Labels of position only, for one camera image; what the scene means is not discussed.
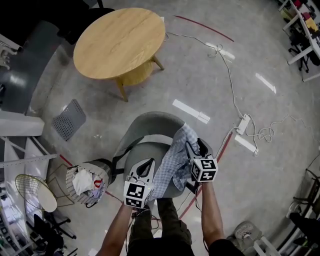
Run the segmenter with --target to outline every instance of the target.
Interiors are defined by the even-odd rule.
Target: person
[[[172,198],[157,199],[157,206],[162,223],[162,237],[153,237],[151,211],[142,210],[137,214],[131,227],[127,255],[194,256],[191,233],[187,225],[179,220]],[[131,214],[132,207],[122,204],[97,256],[120,255],[127,237]],[[222,217],[212,182],[202,183],[201,226],[203,240],[210,256],[243,256],[224,235]]]

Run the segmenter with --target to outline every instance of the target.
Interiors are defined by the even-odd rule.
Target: blue checkered cloth
[[[180,191],[186,187],[187,179],[191,177],[191,166],[188,164],[186,142],[188,141],[193,150],[198,153],[198,136],[186,123],[173,136],[172,144],[164,155],[161,165],[154,175],[152,184],[154,191],[150,201],[162,198],[172,178],[174,185]]]

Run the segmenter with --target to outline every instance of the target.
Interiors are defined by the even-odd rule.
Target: power strip
[[[243,135],[250,121],[250,117],[247,114],[243,115],[243,119],[241,119],[236,132],[240,135]]]

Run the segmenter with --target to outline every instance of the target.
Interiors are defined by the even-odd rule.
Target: concrete floor
[[[243,114],[254,118],[257,130],[290,114],[303,118],[312,127],[314,136],[320,138],[319,80],[303,83],[302,76],[306,74],[298,71],[296,63],[287,64],[291,58],[290,41],[282,30],[285,22],[275,1],[105,0],[104,6],[150,9],[164,16],[168,32],[198,37],[213,45],[222,44],[224,50],[235,56],[227,64],[237,105]],[[206,24],[234,42],[173,15]],[[98,158],[111,159],[129,125],[145,112],[163,111],[178,116],[211,145],[215,154],[227,132],[240,122],[222,58],[208,58],[207,54],[213,50],[192,38],[172,35],[163,43],[157,57],[165,70],[154,66],[153,74],[145,82],[125,87],[128,103],[121,99],[114,81],[83,77],[76,70],[70,52],[61,46],[57,49],[40,79],[30,108],[45,121],[42,139],[73,164]],[[276,93],[256,74],[275,86]],[[86,122],[65,142],[53,129],[52,120],[72,99],[77,99],[81,105]],[[209,116],[208,124],[173,106],[175,99]],[[292,197],[300,192],[304,169],[317,155],[318,144],[300,121],[287,119],[275,124],[274,131],[271,143],[257,142],[258,157],[231,139],[219,162],[214,188],[226,235],[240,222],[250,220],[267,237],[273,236],[283,223]],[[244,138],[253,144],[251,137]],[[57,172],[62,183],[65,171]],[[122,177],[118,177],[108,191],[121,199]],[[175,199],[177,208],[187,195],[188,191],[185,191]],[[119,206],[116,199],[104,196],[92,209],[83,205],[61,208],[62,213],[71,218],[70,226],[78,237],[73,245],[79,247],[79,255],[87,255],[91,248],[99,249]],[[192,230],[194,253],[206,255],[200,212],[193,206],[182,220]]]

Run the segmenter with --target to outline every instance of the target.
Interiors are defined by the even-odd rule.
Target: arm
[[[119,256],[128,233],[132,208],[121,205],[96,256]]]
[[[225,238],[222,218],[212,182],[202,183],[201,225],[203,238],[208,247],[214,241]]]

